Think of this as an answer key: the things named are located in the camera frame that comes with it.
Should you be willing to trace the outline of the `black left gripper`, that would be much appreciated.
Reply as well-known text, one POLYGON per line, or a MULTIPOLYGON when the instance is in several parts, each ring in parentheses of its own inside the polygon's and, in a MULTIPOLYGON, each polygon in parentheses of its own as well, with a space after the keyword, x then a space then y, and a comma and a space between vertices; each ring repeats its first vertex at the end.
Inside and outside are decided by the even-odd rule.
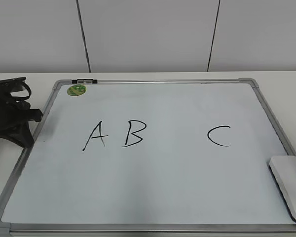
POLYGON ((25 111, 25 119, 35 122, 42 120, 43 113, 40 109, 30 109, 27 100, 32 91, 25 80, 26 77, 0 80, 0 138, 22 148, 30 148, 34 139, 28 123, 16 125, 20 120, 19 113, 25 111))

